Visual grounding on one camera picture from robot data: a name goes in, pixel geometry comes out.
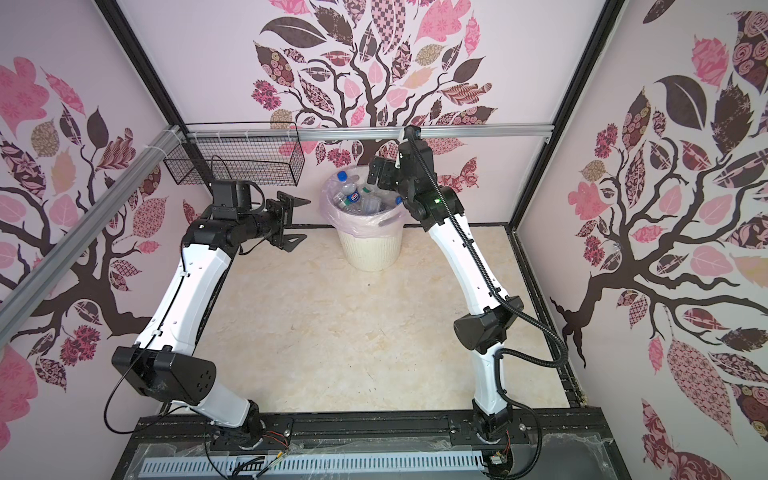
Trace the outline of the green label clear bottle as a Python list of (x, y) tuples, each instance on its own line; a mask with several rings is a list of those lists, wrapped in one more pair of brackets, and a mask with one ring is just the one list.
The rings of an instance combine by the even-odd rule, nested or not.
[(360, 208), (361, 212), (368, 216), (374, 215), (382, 209), (382, 198), (368, 188), (364, 188), (361, 193)]

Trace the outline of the blue label blue cap bottle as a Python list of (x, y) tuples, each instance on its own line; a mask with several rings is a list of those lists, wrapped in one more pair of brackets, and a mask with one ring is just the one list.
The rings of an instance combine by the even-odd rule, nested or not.
[(340, 209), (345, 209), (360, 200), (357, 186), (357, 175), (350, 176), (346, 171), (340, 171), (336, 175), (339, 185), (336, 187), (333, 201)]

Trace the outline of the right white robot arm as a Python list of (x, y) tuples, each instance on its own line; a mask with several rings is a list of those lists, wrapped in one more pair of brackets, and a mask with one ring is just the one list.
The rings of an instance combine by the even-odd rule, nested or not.
[(513, 407), (499, 393), (504, 386), (499, 351), (516, 319), (504, 303), (521, 309), (523, 302), (509, 296), (493, 276), (457, 194), (450, 187), (433, 185), (433, 179), (413, 158), (397, 165), (394, 160), (377, 157), (369, 165), (366, 182), (397, 193), (413, 219), (440, 248), (459, 282), (468, 313), (455, 320), (453, 328), (461, 345), (471, 352), (473, 429), (483, 440), (493, 442), (513, 419)]

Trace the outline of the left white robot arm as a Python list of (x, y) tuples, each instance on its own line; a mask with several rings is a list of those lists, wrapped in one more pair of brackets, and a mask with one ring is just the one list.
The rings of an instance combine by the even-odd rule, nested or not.
[(156, 312), (134, 344), (117, 348), (111, 359), (138, 394), (207, 418), (241, 449), (262, 441), (259, 407), (224, 386), (215, 364), (194, 352), (243, 244), (260, 239), (293, 251), (305, 237), (285, 229), (294, 209), (308, 203), (284, 192), (253, 202), (256, 188), (252, 182), (214, 184), (211, 205), (182, 237), (177, 270)]

